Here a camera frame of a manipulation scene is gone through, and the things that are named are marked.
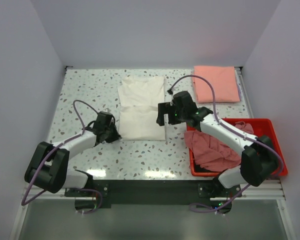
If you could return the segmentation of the white printed t shirt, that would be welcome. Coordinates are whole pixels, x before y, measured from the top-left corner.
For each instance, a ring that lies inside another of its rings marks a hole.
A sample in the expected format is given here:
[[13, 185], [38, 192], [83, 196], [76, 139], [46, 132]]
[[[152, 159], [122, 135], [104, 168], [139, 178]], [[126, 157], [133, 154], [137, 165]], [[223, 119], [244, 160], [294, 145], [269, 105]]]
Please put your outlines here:
[[156, 123], [158, 104], [165, 100], [163, 76], [127, 76], [118, 87], [119, 134], [124, 141], [164, 141], [166, 132]]

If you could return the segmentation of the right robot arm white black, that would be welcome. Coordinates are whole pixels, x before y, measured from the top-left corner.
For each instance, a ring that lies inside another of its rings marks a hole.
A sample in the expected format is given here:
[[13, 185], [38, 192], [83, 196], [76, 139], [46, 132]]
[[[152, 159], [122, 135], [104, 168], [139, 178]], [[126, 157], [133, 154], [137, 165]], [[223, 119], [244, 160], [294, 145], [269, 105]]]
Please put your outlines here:
[[244, 132], [218, 118], [209, 108], [197, 107], [187, 91], [175, 94], [170, 102], [158, 104], [156, 122], [159, 126], [165, 125], [164, 118], [170, 125], [186, 123], [218, 139], [241, 157], [238, 166], [224, 170], [213, 179], [211, 190], [217, 196], [225, 196], [232, 187], [240, 184], [258, 187], [284, 166], [268, 136], [257, 137]]

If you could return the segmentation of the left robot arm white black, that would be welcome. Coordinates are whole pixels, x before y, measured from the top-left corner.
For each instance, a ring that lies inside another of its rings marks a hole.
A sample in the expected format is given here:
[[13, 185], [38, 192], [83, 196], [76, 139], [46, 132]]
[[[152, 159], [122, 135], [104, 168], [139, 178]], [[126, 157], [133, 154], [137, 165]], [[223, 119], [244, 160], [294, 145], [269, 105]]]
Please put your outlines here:
[[37, 145], [24, 175], [24, 180], [50, 193], [61, 189], [76, 189], [82, 196], [94, 190], [92, 176], [84, 171], [68, 170], [69, 160], [83, 151], [103, 142], [112, 143], [121, 138], [115, 117], [101, 111], [95, 121], [84, 128], [84, 132], [71, 138]]

